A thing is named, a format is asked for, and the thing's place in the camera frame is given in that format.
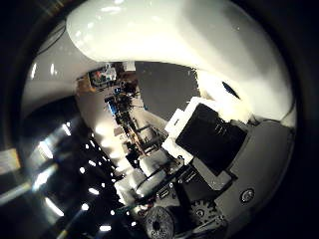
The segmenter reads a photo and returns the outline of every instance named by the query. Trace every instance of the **cable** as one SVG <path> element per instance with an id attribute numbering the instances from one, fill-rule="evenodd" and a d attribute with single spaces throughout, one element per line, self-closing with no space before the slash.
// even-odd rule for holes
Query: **cable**
<path id="1" fill-rule="evenodd" d="M 38 53 L 37 53 L 37 56 L 39 56 L 39 55 L 43 54 L 44 52 L 48 51 L 53 45 L 55 45 L 55 44 L 61 39 L 61 37 L 63 36 L 63 34 L 66 32 L 66 29 L 67 29 L 67 26 L 65 25 L 65 26 L 63 27 L 63 31 L 62 31 L 62 33 L 60 34 L 60 36 L 59 36 L 56 40 L 54 40 L 54 42 L 51 43 L 48 47 L 46 47 L 46 48 L 43 49 L 42 51 L 38 52 Z"/>

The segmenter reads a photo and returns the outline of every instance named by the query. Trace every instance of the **ceiling light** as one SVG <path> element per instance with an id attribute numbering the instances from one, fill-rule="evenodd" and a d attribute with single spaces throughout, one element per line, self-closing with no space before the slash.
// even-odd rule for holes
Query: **ceiling light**
<path id="1" fill-rule="evenodd" d="M 71 132 L 69 130 L 69 128 L 67 127 L 66 124 L 62 124 L 62 129 L 64 130 L 64 132 L 67 134 L 67 136 L 70 136 L 71 135 Z"/>
<path id="2" fill-rule="evenodd" d="M 96 145 L 90 140 L 91 146 L 95 147 Z"/>
<path id="3" fill-rule="evenodd" d="M 46 203 L 58 216 L 64 216 L 63 211 L 61 211 L 48 197 L 46 197 Z"/>
<path id="4" fill-rule="evenodd" d="M 100 194 L 100 192 L 97 189 L 93 188 L 93 187 L 89 188 L 89 192 L 91 192 L 92 194 L 95 194 L 95 195 L 99 195 Z"/>
<path id="5" fill-rule="evenodd" d="M 82 204 L 81 209 L 82 209 L 83 211 L 88 211 L 88 210 L 89 210 L 89 205 L 88 205 L 87 203 L 84 203 L 84 204 Z"/>
<path id="6" fill-rule="evenodd" d="M 93 161 L 91 161 L 91 160 L 89 160 L 89 164 L 90 164 L 91 166 L 96 166 L 96 164 L 95 164 Z"/>
<path id="7" fill-rule="evenodd" d="M 53 153 L 45 141 L 40 141 L 39 146 L 42 149 L 42 151 L 46 154 L 47 157 L 53 158 Z"/>
<path id="8" fill-rule="evenodd" d="M 100 231 L 111 231 L 112 227 L 110 225 L 103 225 L 100 227 Z"/>

